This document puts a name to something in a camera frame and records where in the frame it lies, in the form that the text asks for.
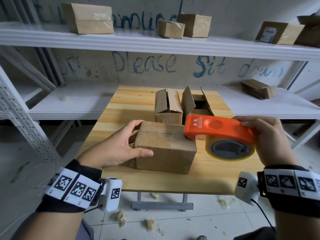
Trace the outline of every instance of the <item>wooden table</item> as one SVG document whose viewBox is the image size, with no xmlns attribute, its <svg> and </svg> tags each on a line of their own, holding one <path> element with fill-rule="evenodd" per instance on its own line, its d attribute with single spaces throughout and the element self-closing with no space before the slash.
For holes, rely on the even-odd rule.
<svg viewBox="0 0 320 240">
<path fill-rule="evenodd" d="M 90 132 L 78 155 L 106 139 L 131 120 L 154 121 L 155 93 L 163 88 L 119 86 L 106 109 Z M 182 89 L 178 89 L 182 98 Z M 193 94 L 202 94 L 193 90 Z M 206 92 L 215 116 L 232 118 L 234 114 L 218 92 Z M 242 161 L 227 162 L 212 158 L 206 153 L 205 141 L 197 140 L 197 153 L 188 175 L 137 170 L 130 162 L 106 168 L 102 177 L 122 179 L 123 191 L 168 192 L 186 194 L 234 194 L 241 171 L 257 173 L 263 165 L 257 153 Z"/>
</svg>

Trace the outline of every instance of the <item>white sensor device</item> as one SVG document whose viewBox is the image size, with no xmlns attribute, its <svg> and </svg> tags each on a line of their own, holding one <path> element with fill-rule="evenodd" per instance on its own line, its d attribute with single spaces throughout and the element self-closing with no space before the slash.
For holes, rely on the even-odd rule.
<svg viewBox="0 0 320 240">
<path fill-rule="evenodd" d="M 251 199 L 258 202 L 258 177 L 253 173 L 241 171 L 234 190 L 234 195 L 239 200 L 254 206 L 255 203 L 252 202 Z"/>
<path fill-rule="evenodd" d="M 103 212 L 112 212 L 118 209 L 120 194 L 122 189 L 122 180 L 114 177 L 107 177 L 106 184 L 100 195 L 98 205 Z"/>
</svg>

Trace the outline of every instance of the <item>tape dispenser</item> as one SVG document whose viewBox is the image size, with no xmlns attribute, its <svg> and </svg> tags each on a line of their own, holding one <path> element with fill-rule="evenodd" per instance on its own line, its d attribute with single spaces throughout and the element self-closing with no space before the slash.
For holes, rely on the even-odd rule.
<svg viewBox="0 0 320 240">
<path fill-rule="evenodd" d="M 206 135 L 206 152 L 219 160 L 240 161 L 254 153 L 256 138 L 252 130 L 243 127 L 237 120 L 190 114 L 186 117 L 183 134 L 189 139 Z"/>
</svg>

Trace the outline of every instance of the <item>black cable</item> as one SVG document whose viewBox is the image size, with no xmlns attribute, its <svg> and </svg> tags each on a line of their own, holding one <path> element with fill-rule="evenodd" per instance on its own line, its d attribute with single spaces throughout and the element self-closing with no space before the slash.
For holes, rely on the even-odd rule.
<svg viewBox="0 0 320 240">
<path fill-rule="evenodd" d="M 87 213 L 87 212 L 93 211 L 93 210 L 95 210 L 95 209 L 98 209 L 98 208 L 100 208 L 100 207 L 102 207 L 101 204 L 98 205 L 98 206 L 96 206 L 96 207 L 94 207 L 94 208 L 92 208 L 92 209 L 90 209 L 90 210 L 86 210 L 86 211 L 84 212 L 84 214 Z"/>
<path fill-rule="evenodd" d="M 262 208 L 259 206 L 259 204 L 258 204 L 255 200 L 253 200 L 253 199 L 250 199 L 250 200 L 251 200 L 252 202 L 254 202 L 254 203 L 257 204 L 257 206 L 259 207 L 259 209 L 262 211 L 262 214 L 264 215 L 264 217 L 265 217 L 266 220 L 268 221 L 269 225 L 271 226 L 272 230 L 274 231 L 274 233 L 276 233 L 275 228 L 271 225 L 269 219 L 267 218 L 266 214 L 263 212 L 263 210 L 262 210 Z"/>
</svg>

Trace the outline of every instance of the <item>wristband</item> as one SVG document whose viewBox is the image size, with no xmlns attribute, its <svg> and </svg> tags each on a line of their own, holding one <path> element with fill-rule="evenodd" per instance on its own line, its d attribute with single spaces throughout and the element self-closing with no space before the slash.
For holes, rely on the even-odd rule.
<svg viewBox="0 0 320 240">
<path fill-rule="evenodd" d="M 320 217 L 320 175 L 296 165 L 273 165 L 258 172 L 260 196 L 273 209 Z"/>
<path fill-rule="evenodd" d="M 101 170 L 81 166 L 72 160 L 66 168 L 60 168 L 45 188 L 37 212 L 76 213 L 95 205 L 103 190 Z"/>
</svg>

